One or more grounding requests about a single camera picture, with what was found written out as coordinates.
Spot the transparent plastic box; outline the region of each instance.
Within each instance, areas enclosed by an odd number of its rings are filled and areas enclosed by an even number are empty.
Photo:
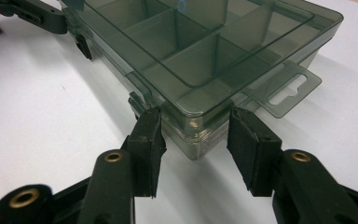
[[[321,80],[306,68],[343,17],[302,0],[62,0],[131,93],[139,115],[160,106],[163,130],[191,160],[227,136],[234,106],[280,118]],[[270,99],[298,75],[296,96]]]

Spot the hang hole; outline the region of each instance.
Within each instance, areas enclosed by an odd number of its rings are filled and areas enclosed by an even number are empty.
[[[307,81],[307,78],[304,75],[302,74],[295,75],[287,82],[289,83],[288,85],[286,85],[281,90],[278,90],[278,92],[274,92],[273,94],[271,94],[270,97],[268,98],[268,101],[272,105],[278,105],[282,101],[284,101],[284,99],[288,97],[296,96],[298,94],[298,88],[305,81]]]

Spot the white surface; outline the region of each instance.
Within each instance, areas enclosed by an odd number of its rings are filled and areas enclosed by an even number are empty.
[[[323,84],[283,119],[256,114],[283,149],[313,153],[339,183],[358,190],[358,4],[312,2],[345,16],[310,67]],[[100,153],[121,146],[135,123],[129,95],[71,36],[17,18],[1,23],[0,198],[36,183],[58,192],[88,177]],[[202,161],[189,161],[170,139],[167,148],[158,197],[136,199],[137,223],[276,223],[271,199],[246,191],[226,143]]]

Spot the clamp jaw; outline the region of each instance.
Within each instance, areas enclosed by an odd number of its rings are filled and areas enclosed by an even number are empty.
[[[121,149],[98,157],[90,178],[55,195],[45,185],[10,192],[0,201],[0,224],[134,223],[134,197],[156,197],[165,151],[160,111],[147,110]]]
[[[20,19],[56,35],[67,32],[63,13],[39,0],[0,0],[0,14],[7,17],[16,14]]]
[[[358,193],[340,186],[315,156],[281,144],[255,114],[231,112],[227,148],[253,196],[275,192],[279,224],[358,224]]]

